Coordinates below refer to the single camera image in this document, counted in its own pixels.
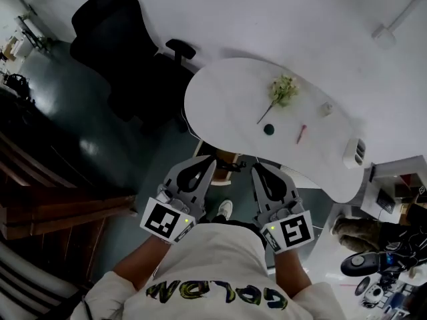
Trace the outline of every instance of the red marker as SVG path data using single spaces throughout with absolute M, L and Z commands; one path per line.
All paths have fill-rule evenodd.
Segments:
M 298 136 L 298 140 L 296 141 L 296 144 L 300 143 L 301 138 L 302 138 L 302 134 L 304 133 L 304 131 L 307 129 L 306 125 L 302 125 L 301 131 L 300 131 L 300 135 Z

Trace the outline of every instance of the desk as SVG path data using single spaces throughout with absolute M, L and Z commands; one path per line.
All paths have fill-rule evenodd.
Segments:
M 271 103 L 270 86 L 281 74 L 295 77 L 300 92 L 287 107 L 273 107 L 257 125 Z M 325 102 L 333 111 L 322 117 Z M 184 105 L 191 128 L 214 147 L 288 166 L 339 203 L 359 190 L 363 168 L 348 169 L 342 161 L 354 137 L 348 118 L 323 91 L 283 67 L 246 58 L 216 61 L 195 74 Z M 271 136 L 264 133 L 268 123 L 275 128 Z M 307 129 L 297 145 L 302 125 Z

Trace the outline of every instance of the white sneaker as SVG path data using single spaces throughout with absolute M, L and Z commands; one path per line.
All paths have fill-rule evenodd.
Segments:
M 218 208 L 217 216 L 223 215 L 227 220 L 230 219 L 233 213 L 233 202 L 229 199 L 223 201 Z

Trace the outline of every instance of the white wall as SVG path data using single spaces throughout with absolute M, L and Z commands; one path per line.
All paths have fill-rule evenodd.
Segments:
M 62 40 L 87 0 L 39 0 Z M 140 0 L 152 37 L 197 48 L 205 65 L 223 57 L 260 57 L 284 65 L 342 105 L 376 163 L 427 152 L 427 0 L 383 51 L 371 33 L 410 0 Z
M 25 8 L 19 0 L 0 0 L 0 47 L 16 30 L 14 18 L 24 13 Z

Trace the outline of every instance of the chair backrest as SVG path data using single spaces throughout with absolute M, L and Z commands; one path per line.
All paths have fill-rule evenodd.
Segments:
M 123 0 L 89 0 L 75 12 L 71 22 L 77 36 L 91 31 L 112 14 Z
M 157 50 L 145 28 L 138 0 L 124 0 L 91 31 L 77 36 L 70 53 L 113 85 L 123 81 L 126 73 L 140 78 Z
M 77 292 L 72 284 L 35 267 L 0 242 L 0 319 L 36 320 Z

